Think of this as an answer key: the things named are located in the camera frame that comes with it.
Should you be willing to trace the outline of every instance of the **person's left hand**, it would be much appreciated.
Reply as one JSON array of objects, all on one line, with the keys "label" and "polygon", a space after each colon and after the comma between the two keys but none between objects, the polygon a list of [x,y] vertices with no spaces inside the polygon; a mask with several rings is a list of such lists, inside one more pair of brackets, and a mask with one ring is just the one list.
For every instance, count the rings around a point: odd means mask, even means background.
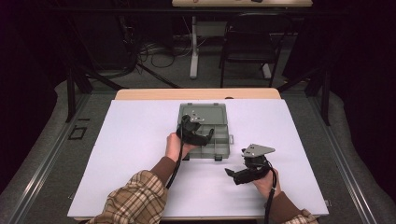
[{"label": "person's left hand", "polygon": [[[176,133],[170,133],[169,136],[166,138],[166,151],[165,156],[169,157],[172,161],[177,161],[178,154],[180,152],[180,138],[177,136]],[[183,152],[181,154],[181,159],[184,159],[186,155],[197,146],[190,145],[185,143],[183,145]]]}]

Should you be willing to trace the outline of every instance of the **hand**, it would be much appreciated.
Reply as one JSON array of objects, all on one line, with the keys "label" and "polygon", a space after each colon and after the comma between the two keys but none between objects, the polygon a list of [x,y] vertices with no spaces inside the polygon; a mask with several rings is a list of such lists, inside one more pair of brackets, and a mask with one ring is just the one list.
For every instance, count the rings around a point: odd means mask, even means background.
[{"label": "hand", "polygon": [[[177,161],[178,154],[180,152],[180,138],[178,138],[176,133],[170,133],[169,136],[166,138],[166,151],[165,156],[169,157],[173,161]],[[184,144],[183,145],[183,152],[181,154],[181,159],[184,159],[186,155],[197,146]]]},{"label": "hand", "polygon": [[[276,169],[274,169],[276,172],[276,191],[274,193],[274,198],[280,194],[282,191],[280,189],[280,184],[279,184],[279,173],[277,172]],[[273,187],[273,173],[270,171],[268,174],[258,180],[253,180],[253,184],[256,186],[257,190],[259,193],[266,199],[268,199],[270,195],[271,188]]]}]

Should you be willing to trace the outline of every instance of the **plaid sleeve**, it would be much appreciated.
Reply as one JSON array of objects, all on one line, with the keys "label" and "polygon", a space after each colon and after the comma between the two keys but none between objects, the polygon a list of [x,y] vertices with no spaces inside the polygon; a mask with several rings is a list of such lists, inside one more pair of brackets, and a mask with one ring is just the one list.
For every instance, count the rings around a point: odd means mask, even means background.
[{"label": "plaid sleeve", "polygon": [[161,180],[150,171],[141,171],[111,192],[103,213],[88,223],[159,223],[166,197]]},{"label": "plaid sleeve", "polygon": [[300,215],[290,221],[284,222],[284,224],[318,224],[318,222],[310,212],[304,209]]}]

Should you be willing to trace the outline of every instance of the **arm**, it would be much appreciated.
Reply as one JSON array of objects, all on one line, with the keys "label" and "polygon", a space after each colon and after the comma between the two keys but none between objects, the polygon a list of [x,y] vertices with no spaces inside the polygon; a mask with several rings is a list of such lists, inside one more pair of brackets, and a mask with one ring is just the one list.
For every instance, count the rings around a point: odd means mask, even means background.
[{"label": "arm", "polygon": [[[276,191],[272,200],[270,218],[275,223],[317,224],[316,219],[307,210],[299,210],[285,192],[282,191],[277,170],[276,175]],[[273,174],[269,172],[264,178],[253,181],[259,193],[266,199],[268,199],[269,192],[272,188],[272,179]]]},{"label": "arm", "polygon": [[[111,192],[102,214],[89,223],[158,223],[166,205],[166,181],[173,173],[180,139],[175,133],[167,137],[165,156],[150,170],[140,171],[128,183]],[[195,146],[183,146],[184,158]]]}]

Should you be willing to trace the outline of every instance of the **black chair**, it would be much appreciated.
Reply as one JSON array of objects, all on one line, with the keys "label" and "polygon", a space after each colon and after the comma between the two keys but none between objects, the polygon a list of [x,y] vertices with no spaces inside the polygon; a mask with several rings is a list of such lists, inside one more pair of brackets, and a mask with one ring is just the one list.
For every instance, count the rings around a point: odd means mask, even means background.
[{"label": "black chair", "polygon": [[242,13],[226,24],[219,67],[223,87],[225,63],[273,63],[269,87],[272,87],[282,41],[291,27],[291,19],[279,14]]}]

